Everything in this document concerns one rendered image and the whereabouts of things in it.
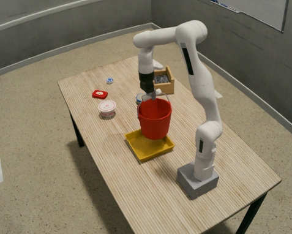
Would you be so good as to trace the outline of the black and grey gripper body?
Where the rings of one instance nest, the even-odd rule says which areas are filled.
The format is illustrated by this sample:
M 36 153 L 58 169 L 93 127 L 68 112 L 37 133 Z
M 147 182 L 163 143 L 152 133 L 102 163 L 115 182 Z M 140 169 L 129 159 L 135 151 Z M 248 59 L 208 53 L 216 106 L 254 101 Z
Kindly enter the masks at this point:
M 139 80 L 142 81 L 140 82 L 140 88 L 147 94 L 154 92 L 154 69 L 163 70 L 163 65 L 154 59 L 153 62 L 148 65 L 138 63 Z

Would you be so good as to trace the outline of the yellow shallow tray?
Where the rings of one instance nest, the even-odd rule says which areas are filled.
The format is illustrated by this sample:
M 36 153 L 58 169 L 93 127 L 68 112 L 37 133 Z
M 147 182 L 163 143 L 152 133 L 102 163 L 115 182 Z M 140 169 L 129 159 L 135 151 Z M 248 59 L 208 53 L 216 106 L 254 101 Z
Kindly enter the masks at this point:
M 141 163 L 167 153 L 175 147 L 175 144 L 168 135 L 160 140 L 150 140 L 142 134 L 141 129 L 125 134 L 124 136 Z

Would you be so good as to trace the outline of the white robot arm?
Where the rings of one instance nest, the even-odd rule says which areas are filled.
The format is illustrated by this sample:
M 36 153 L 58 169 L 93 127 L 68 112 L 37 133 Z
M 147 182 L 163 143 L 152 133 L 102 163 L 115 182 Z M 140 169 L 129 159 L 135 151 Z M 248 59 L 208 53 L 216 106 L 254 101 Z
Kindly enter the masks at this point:
M 176 34 L 176 35 L 175 35 Z M 196 44 L 207 37 L 207 29 L 200 21 L 189 21 L 178 27 L 145 31 L 134 36 L 133 44 L 142 48 L 138 62 L 148 65 L 153 62 L 155 45 L 178 42 L 185 62 L 193 97 L 204 108 L 206 121 L 197 127 L 195 134 L 196 155 L 193 175 L 200 181 L 212 177 L 216 141 L 223 132 L 212 76 L 198 58 Z

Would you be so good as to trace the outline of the red tin with white label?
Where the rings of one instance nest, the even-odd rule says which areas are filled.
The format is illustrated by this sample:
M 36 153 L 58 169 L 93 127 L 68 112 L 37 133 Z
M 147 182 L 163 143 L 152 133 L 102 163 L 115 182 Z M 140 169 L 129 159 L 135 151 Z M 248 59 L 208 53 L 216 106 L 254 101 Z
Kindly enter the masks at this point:
M 99 90 L 95 90 L 92 93 L 92 97 L 93 98 L 97 98 L 97 99 L 105 99 L 107 97 L 108 93 L 106 91 L 99 91 Z

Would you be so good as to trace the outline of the wooden crate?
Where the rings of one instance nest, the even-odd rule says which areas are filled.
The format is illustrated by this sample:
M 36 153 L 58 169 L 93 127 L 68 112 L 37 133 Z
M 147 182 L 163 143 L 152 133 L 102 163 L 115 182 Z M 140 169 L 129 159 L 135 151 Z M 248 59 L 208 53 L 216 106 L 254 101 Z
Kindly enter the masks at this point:
M 171 83 L 170 83 L 167 75 L 169 76 Z M 154 82 L 155 82 L 155 84 L 154 84 Z M 166 66 L 165 70 L 155 70 L 154 71 L 153 84 L 154 84 L 155 89 L 160 89 L 161 92 L 163 92 L 166 95 L 174 94 L 174 77 L 171 73 L 169 66 Z

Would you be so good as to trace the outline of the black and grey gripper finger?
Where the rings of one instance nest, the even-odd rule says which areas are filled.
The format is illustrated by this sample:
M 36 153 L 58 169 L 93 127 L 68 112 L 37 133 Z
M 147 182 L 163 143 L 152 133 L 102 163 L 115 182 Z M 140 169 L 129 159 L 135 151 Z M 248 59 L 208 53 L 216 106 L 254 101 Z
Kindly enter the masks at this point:
M 155 94 L 156 89 L 154 88 L 154 92 L 152 92 L 151 96 L 152 96 L 152 100 L 156 99 L 156 94 Z

